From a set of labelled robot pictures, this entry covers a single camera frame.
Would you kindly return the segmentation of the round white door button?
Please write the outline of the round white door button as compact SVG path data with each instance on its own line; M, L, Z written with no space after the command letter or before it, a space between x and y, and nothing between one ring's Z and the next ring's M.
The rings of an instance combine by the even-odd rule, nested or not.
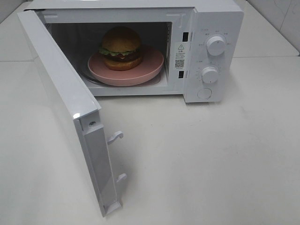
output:
M212 95L212 90L209 88L202 88L197 93L197 96L201 99L209 99L211 95Z

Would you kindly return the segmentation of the white microwave door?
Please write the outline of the white microwave door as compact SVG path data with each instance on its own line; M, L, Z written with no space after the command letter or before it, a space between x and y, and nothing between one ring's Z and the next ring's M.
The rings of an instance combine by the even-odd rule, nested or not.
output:
M81 166L89 172L101 214L107 216L121 207L118 188L127 177L124 173L114 176L108 146L122 138L123 133L118 131L106 138L100 104L37 13L20 12L18 19L63 136Z

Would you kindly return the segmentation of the burger with lettuce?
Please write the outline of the burger with lettuce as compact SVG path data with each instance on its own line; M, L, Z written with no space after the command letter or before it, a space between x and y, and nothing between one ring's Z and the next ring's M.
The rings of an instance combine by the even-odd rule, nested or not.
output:
M137 67L143 60L140 36L131 28L118 26L108 30L99 46L106 67L125 71Z

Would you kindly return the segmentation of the pink plate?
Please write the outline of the pink plate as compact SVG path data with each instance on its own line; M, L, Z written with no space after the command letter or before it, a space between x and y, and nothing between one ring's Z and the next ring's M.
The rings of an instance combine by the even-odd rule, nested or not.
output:
M157 76L164 64L163 54L144 45L140 56L131 61L115 61L93 54L87 63L95 79L111 86L127 87L145 83Z

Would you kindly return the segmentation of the lower white dial knob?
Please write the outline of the lower white dial knob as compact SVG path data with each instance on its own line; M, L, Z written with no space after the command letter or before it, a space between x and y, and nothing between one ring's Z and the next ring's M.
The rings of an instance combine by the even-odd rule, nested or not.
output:
M209 66L202 70L201 76L204 83L211 84L218 80L219 72L215 67Z

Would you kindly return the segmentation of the white dial knob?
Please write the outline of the white dial knob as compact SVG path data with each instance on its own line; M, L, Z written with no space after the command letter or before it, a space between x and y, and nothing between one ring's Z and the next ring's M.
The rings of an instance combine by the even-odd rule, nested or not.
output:
M211 84L218 80L219 72L215 67L209 66L202 70L201 76L204 83Z
M226 39L221 34L214 34L207 39L206 48L210 55L219 56L225 51Z

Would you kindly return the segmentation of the white warning label sticker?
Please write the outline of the white warning label sticker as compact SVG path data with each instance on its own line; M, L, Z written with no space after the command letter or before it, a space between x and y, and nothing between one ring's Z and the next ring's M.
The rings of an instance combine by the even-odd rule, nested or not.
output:
M187 61L188 43L175 42L173 47L174 68L177 70L184 69Z

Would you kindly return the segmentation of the glass turntable tray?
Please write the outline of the glass turntable tray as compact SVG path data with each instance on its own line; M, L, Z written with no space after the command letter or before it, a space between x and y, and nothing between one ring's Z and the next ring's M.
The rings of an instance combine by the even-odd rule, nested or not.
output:
M98 85L106 85L107 86L107 84L105 84L103 82L100 82L97 79L95 79L90 72L87 72L87 73L82 72L81 78L83 78L83 77L85 79L87 79L88 81L92 82L92 83L95 83L95 84L98 84ZM157 76L155 76L151 80L149 80L147 82L144 82L144 83L141 83L141 84L137 84L136 86L154 85L154 84L158 84L160 81L161 81L161 73L159 73Z

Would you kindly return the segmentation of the white microwave oven body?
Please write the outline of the white microwave oven body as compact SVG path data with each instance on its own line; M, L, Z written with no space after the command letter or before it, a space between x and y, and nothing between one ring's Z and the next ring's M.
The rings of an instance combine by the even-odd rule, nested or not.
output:
M232 0L35 0L24 11L35 11L81 78L90 72L89 58L99 53L105 33L118 26L134 30L144 45L164 57L161 81L149 86L98 85L81 78L94 97L182 95L185 102L218 102L223 98L229 68L244 13ZM219 56L208 53L206 42L214 34L226 39ZM187 42L184 69L174 68L173 46ZM213 66L218 80L208 84L201 72ZM209 99L197 93L212 90Z

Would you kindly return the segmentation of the upper white dial knob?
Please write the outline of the upper white dial knob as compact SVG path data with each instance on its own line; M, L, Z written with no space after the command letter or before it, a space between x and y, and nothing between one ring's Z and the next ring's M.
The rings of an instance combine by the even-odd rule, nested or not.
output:
M214 34L207 39L206 48L210 55L219 56L225 51L226 39L221 34Z

